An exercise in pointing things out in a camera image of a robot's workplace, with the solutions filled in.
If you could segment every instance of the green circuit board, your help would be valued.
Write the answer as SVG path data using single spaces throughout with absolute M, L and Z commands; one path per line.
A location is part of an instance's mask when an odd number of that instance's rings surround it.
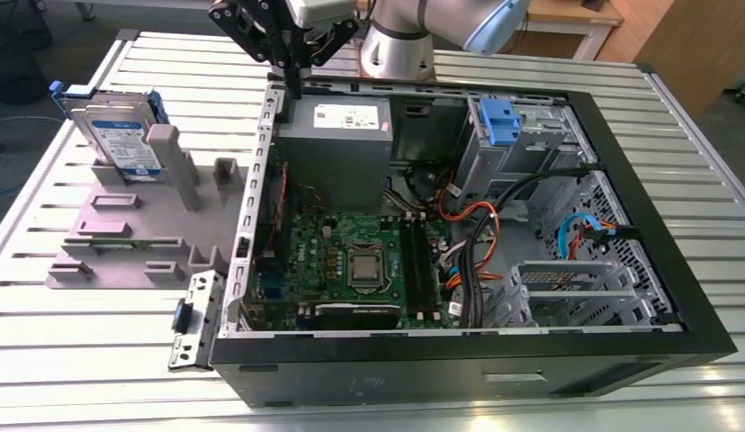
M 420 319 L 409 313 L 404 276 L 404 266 L 409 263 L 402 259 L 400 226 L 401 218 L 390 216 L 305 213 L 296 217 L 288 274 L 282 281 L 268 280 L 273 278 L 269 275 L 261 276 L 262 286 L 280 284 L 282 287 L 281 299 L 265 302 L 270 329 L 300 329 L 296 305 L 310 307 L 310 304 L 324 302 L 400 306 L 402 319 L 398 327 L 402 329 L 441 329 L 452 325 L 445 319 L 445 311 L 438 319 Z M 446 223 L 440 220 L 426 223 L 429 249 L 445 239 L 446 229 Z M 362 263 L 369 263 L 369 268 L 362 268 Z M 370 277 L 358 280 L 361 275 Z M 433 280 L 440 300 L 437 277 Z

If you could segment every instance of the floor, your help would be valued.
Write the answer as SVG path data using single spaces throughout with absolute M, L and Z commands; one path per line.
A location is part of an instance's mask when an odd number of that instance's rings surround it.
M 45 19 L 54 35 L 54 45 L 36 53 L 48 79 L 88 83 L 121 29 L 221 34 L 208 15 L 198 10 L 98 5 L 96 13 L 96 21 L 84 22 L 73 4 L 49 2 Z M 14 116 L 64 118 L 56 104 L 46 98 L 25 106 L 0 104 L 0 119 Z M 745 184 L 745 107 L 735 104 L 725 94 L 697 121 Z M 5 149 L 0 153 L 0 221 L 58 127 L 52 119 L 0 122 Z

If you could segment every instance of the mounting tab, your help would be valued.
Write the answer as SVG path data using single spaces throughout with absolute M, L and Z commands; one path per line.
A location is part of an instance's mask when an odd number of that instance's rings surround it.
M 170 353 L 170 372 L 208 372 L 213 339 L 218 327 L 218 315 L 226 279 L 210 270 L 192 277 L 186 297 L 176 309 L 173 330 L 176 339 Z

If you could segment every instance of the slotted metal table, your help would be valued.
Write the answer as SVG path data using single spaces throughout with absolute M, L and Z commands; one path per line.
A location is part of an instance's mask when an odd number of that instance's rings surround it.
M 345 49 L 318 74 L 357 76 L 357 64 Z M 114 43 L 90 83 L 156 86 L 198 164 L 246 165 L 268 71 L 228 38 L 144 32 Z M 253 410 L 217 373 L 166 372 L 180 291 L 44 286 L 94 182 L 68 121 L 0 225 L 0 428 L 745 430 L 745 189 L 664 83 L 633 65 L 452 51 L 437 76 L 595 95 L 739 353 L 597 399 Z

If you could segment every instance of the blue plastic latch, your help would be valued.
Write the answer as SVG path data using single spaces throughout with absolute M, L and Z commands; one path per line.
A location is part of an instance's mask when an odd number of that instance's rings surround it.
M 490 132 L 493 147 L 512 146 L 520 138 L 522 117 L 514 111 L 512 102 L 505 99 L 481 99 L 480 112 Z
M 58 108 L 61 108 L 61 111 L 64 112 L 64 115 L 66 116 L 66 118 L 72 120 L 72 116 L 69 115 L 69 111 L 64 107 L 64 105 L 61 104 L 61 95 L 64 94 L 64 83 L 61 81 L 54 81 L 50 84 L 49 88 L 50 88 L 50 96 L 53 97 L 53 102 L 56 102 L 56 105 L 58 105 Z
M 170 124 L 170 118 L 168 117 L 168 111 L 165 110 L 165 105 L 162 102 L 162 96 L 156 90 L 149 93 L 149 105 L 157 116 L 157 122 L 162 124 Z

